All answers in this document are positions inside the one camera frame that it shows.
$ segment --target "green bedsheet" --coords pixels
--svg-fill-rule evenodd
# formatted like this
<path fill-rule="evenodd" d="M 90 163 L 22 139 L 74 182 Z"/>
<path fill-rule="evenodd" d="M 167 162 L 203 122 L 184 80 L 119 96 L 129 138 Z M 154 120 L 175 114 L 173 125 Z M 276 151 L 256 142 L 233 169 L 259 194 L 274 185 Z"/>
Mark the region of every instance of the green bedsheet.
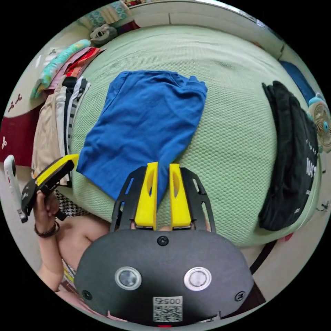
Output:
<path fill-rule="evenodd" d="M 91 88 L 74 122 L 72 153 L 80 153 L 102 111 L 109 83 L 122 71 L 172 70 L 194 75 L 206 83 L 207 101 L 193 140 L 178 161 L 197 173 L 204 184 L 217 232 L 238 246 L 259 245 L 295 231 L 311 218 L 318 199 L 320 167 L 307 206 L 295 224 L 278 232 L 259 229 L 257 224 L 277 148 L 261 83 L 279 80 L 307 109 L 296 84 L 276 59 L 235 36 L 191 26 L 139 29 L 106 47 L 83 74 Z M 72 190 L 61 188 L 60 192 L 110 220 L 114 201 L 81 174 L 74 172 Z M 168 193 L 157 217 L 158 227 L 170 222 Z"/>

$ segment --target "beaded bracelet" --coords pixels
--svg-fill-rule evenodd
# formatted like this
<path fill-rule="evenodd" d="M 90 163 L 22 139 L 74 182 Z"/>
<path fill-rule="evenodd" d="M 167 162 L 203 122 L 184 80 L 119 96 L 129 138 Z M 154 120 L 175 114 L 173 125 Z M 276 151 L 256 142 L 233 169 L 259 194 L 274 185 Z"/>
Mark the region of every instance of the beaded bracelet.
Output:
<path fill-rule="evenodd" d="M 49 238 L 55 235 L 59 230 L 60 230 L 60 226 L 57 221 L 54 221 L 54 225 L 52 226 L 52 228 L 46 232 L 38 232 L 36 225 L 34 225 L 35 233 L 41 238 Z"/>

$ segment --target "qr code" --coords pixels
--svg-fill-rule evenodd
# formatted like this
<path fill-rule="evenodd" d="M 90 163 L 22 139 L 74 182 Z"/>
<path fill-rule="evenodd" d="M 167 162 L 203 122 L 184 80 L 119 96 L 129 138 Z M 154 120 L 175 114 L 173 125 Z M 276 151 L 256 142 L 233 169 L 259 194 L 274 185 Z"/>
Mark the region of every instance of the qr code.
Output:
<path fill-rule="evenodd" d="M 153 307 L 154 322 L 183 321 L 182 297 L 154 297 Z"/>

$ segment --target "electric fan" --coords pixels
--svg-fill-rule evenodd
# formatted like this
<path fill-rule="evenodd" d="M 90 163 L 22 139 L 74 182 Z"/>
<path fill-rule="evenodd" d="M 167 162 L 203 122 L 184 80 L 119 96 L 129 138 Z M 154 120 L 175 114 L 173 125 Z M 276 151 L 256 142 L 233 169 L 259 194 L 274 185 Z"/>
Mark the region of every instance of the electric fan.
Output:
<path fill-rule="evenodd" d="M 308 116 L 316 126 L 319 152 L 329 153 L 331 151 L 331 115 L 319 93 L 309 101 Z"/>

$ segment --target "stuffed toy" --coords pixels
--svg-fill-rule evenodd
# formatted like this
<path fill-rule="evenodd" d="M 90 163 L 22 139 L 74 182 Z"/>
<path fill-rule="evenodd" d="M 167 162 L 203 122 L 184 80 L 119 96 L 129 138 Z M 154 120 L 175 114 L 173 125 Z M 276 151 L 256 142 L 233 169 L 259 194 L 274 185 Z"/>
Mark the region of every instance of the stuffed toy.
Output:
<path fill-rule="evenodd" d="M 117 30 L 114 27 L 110 27 L 108 24 L 100 24 L 93 28 L 90 33 L 91 42 L 95 46 L 103 46 L 107 42 L 117 37 Z"/>

